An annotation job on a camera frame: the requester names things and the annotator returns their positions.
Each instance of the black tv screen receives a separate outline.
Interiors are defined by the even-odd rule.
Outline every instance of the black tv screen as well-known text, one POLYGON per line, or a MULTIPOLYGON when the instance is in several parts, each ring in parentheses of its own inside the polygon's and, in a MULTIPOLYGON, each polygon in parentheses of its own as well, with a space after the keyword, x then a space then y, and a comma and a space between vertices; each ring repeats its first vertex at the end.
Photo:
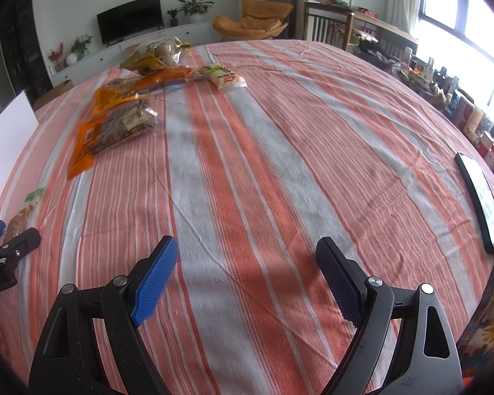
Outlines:
POLYGON ((123 39, 130 34, 163 26, 159 0, 135 0, 97 15, 103 44, 123 39))

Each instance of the small snack wrapper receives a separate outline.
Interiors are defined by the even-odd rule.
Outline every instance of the small snack wrapper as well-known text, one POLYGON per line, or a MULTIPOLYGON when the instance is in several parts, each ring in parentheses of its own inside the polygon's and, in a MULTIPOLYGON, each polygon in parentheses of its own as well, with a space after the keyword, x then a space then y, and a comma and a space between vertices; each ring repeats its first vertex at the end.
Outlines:
POLYGON ((137 46, 120 67, 147 76, 155 71, 176 67, 190 48, 189 43, 176 37, 146 41, 137 46))
POLYGON ((27 217, 29 213, 35 208, 38 201, 42 198, 45 187, 39 188, 34 192, 29 193, 24 199, 24 203, 22 204, 22 209, 18 214, 16 214, 9 224, 6 227, 6 230, 2 236, 1 244, 5 245, 15 236, 18 236, 20 233, 24 232, 27 229, 27 217))
POLYGON ((203 65, 199 68, 199 72, 212 81, 220 93, 230 92, 239 87, 247 87, 247 83, 242 77, 220 64, 203 65))
POLYGON ((143 99, 151 93, 182 87, 195 79, 193 68, 175 67, 154 72, 146 77, 117 78, 95 91, 92 114, 100 114, 121 102, 143 99))
POLYGON ((135 100, 109 116, 101 114, 79 126, 68 179, 93 166, 94 156, 160 124, 148 100, 135 100))

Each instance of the box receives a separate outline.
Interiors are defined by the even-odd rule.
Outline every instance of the box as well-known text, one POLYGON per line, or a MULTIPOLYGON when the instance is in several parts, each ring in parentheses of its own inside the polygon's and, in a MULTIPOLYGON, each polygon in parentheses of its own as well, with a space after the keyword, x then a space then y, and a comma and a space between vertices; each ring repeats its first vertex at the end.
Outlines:
POLYGON ((37 98, 33 104, 33 111, 40 109, 58 96, 61 96, 64 92, 70 91, 71 89, 73 89, 73 82, 71 80, 66 80, 60 85, 56 85, 53 89, 37 98))

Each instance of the metal screw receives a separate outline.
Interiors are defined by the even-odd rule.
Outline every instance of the metal screw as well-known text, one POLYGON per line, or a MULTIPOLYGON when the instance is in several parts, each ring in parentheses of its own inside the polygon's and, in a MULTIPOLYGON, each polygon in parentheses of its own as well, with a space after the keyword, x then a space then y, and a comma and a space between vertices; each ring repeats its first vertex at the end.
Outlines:
POLYGON ((123 286, 128 282, 128 278, 126 276, 116 276, 114 278, 114 285, 115 286, 123 286))
POLYGON ((425 294, 432 294, 432 292, 433 292, 433 286, 430 285, 430 284, 423 284, 423 285, 421 285, 421 290, 425 294))
POLYGON ((378 276, 370 276, 368 278, 368 282, 370 283, 371 286, 381 286, 382 285, 382 279, 378 276))
POLYGON ((66 284, 61 289, 62 294, 70 294, 73 292, 73 284, 66 284))

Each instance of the white vase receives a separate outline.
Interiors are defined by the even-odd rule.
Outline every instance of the white vase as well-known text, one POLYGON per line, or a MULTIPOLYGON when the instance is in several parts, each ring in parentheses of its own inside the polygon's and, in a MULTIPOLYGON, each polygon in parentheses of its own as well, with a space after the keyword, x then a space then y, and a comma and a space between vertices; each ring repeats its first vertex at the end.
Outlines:
POLYGON ((78 55, 75 52, 71 52, 68 56, 66 56, 66 65, 71 66, 75 62, 77 62, 78 55))
POLYGON ((201 22, 201 19, 202 19, 202 16, 201 16, 200 13, 191 14, 190 15, 190 18, 188 18, 188 20, 190 21, 190 23, 198 23, 198 22, 201 22))

